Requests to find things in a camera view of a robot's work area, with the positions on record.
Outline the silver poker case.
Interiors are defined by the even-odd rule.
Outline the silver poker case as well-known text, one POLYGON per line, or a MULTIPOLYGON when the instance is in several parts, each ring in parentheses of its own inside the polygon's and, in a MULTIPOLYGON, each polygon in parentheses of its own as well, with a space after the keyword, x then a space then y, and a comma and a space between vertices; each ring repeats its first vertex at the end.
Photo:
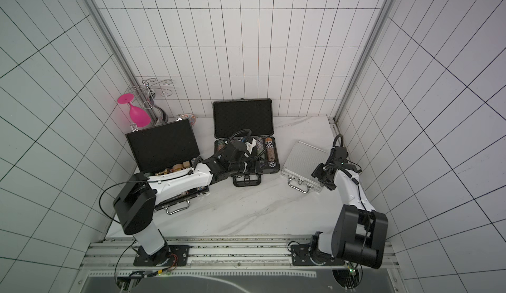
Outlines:
POLYGON ((281 168, 281 175, 287 178, 288 187, 302 194, 320 193, 324 186, 312 176, 312 173, 328 157, 329 151, 297 141, 281 168))

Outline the black poker case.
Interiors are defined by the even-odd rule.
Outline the black poker case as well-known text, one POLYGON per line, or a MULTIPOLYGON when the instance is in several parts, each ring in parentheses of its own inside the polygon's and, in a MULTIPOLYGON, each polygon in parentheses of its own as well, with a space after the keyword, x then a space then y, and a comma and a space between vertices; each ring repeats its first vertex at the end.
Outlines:
POLYGON ((271 99, 215 101, 212 108, 215 152, 223 149, 232 136, 234 141, 254 144, 251 152, 245 153, 245 158, 251 157, 246 172, 231 176, 234 186, 258 186, 263 174, 280 171, 271 99))
POLYGON ((191 162, 200 156, 200 150, 188 120, 180 120, 126 135, 129 147, 134 155, 139 173, 126 184, 136 190, 142 178, 172 169, 177 164, 191 162))

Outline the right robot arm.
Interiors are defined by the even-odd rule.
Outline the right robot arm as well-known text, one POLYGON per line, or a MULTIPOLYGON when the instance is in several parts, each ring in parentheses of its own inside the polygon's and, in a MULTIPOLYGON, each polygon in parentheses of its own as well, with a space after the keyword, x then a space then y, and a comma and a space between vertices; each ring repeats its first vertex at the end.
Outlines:
POLYGON ((376 211, 363 190, 362 169, 348 160, 344 139, 337 135, 329 157, 312 173, 328 190, 337 190, 343 202, 337 223, 330 232, 317 232, 310 245, 310 258, 316 265, 342 260, 379 269, 386 245, 388 219, 376 211))

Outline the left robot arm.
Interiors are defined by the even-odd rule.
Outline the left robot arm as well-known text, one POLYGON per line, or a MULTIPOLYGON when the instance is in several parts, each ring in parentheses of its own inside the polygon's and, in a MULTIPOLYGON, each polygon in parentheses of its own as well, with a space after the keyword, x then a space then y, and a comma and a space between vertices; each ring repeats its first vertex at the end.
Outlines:
POLYGON ((194 188, 206 187, 236 175, 245 175, 260 157, 252 156, 256 142, 250 129, 234 133, 225 147, 207 159, 199 158, 182 174, 165 174, 138 180, 131 177, 113 202, 125 235, 140 244, 140 250, 154 256, 167 243, 153 222, 155 207, 194 188))

